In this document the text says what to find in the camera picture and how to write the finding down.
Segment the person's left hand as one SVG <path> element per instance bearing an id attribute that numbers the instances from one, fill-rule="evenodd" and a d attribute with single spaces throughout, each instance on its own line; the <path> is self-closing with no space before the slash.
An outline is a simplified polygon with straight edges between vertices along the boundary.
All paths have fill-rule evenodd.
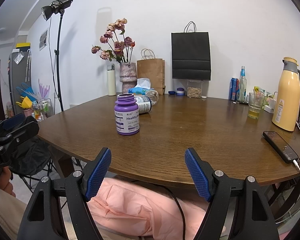
<path id="1" fill-rule="evenodd" d="M 13 185 L 10 182 L 10 179 L 11 171 L 8 166 L 5 166 L 2 168 L 2 173 L 0 175 L 0 189 L 15 197 L 15 193 L 13 192 Z"/>

